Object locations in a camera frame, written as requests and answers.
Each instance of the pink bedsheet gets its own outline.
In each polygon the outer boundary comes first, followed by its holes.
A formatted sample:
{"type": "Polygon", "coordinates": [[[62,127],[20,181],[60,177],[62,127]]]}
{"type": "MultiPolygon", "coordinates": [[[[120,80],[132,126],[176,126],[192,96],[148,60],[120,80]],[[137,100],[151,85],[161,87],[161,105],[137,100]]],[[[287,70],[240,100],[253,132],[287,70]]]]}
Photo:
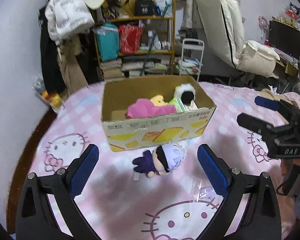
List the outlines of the pink bedsheet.
{"type": "MultiPolygon", "coordinates": [[[[132,160],[143,150],[110,150],[100,122],[104,84],[98,83],[82,88],[65,102],[37,148],[31,172],[43,176],[67,167],[93,143],[99,147],[99,161],[74,200],[103,240],[196,239],[222,201],[218,196],[195,201],[199,184],[209,186],[196,158],[198,146],[207,143],[230,167],[246,174],[267,171],[276,187],[281,180],[280,161],[269,159],[260,135],[239,127],[236,118],[245,112],[275,126],[284,124],[277,112],[255,105],[257,93],[252,89],[200,85],[217,109],[200,137],[182,142],[188,153],[178,170],[152,178],[140,174],[139,180],[133,179],[132,160]]],[[[300,105],[299,95],[286,95],[300,105]]],[[[50,201],[61,230],[70,234],[54,198],[50,201]]],[[[228,234],[236,230],[246,201],[244,196],[228,234]]]]}

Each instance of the open cardboard box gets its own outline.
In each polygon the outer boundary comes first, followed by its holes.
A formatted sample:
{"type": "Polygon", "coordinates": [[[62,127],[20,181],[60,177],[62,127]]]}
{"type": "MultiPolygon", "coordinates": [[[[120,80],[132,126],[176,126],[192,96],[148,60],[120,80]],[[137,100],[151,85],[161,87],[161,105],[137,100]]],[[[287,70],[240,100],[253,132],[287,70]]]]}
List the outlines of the open cardboard box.
{"type": "Polygon", "coordinates": [[[176,142],[202,135],[216,105],[191,76],[151,75],[105,84],[102,126],[114,152],[176,142]],[[190,83],[195,91],[197,110],[138,119],[126,119],[130,105],[139,98],[163,95],[173,98],[175,87],[190,83]]]}

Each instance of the white jacket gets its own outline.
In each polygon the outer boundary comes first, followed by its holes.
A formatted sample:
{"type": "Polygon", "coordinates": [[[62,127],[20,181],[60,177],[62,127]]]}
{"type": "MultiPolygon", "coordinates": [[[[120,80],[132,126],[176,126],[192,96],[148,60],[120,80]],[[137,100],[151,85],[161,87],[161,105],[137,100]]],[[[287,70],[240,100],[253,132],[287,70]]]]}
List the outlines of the white jacket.
{"type": "Polygon", "coordinates": [[[73,34],[87,31],[94,25],[83,0],[49,0],[46,11],[50,38],[59,45],[73,34]]]}

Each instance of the red bag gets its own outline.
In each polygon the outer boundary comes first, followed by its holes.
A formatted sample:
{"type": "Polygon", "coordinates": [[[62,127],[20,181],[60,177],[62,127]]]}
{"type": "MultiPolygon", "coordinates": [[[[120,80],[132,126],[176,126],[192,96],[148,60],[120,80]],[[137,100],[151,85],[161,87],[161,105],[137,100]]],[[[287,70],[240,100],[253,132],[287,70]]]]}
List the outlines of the red bag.
{"type": "Polygon", "coordinates": [[[135,25],[120,25],[120,50],[122,53],[134,53],[140,48],[143,27],[135,25]]]}

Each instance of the teal bag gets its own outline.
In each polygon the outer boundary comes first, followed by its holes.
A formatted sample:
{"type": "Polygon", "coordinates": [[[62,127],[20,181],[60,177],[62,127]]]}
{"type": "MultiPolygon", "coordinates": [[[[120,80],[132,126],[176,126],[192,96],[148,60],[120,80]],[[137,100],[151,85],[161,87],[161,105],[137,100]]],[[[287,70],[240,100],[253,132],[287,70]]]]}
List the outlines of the teal bag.
{"type": "Polygon", "coordinates": [[[99,52],[102,61],[109,61],[118,58],[120,52],[120,39],[117,26],[105,23],[99,28],[94,28],[97,36],[99,52]]]}

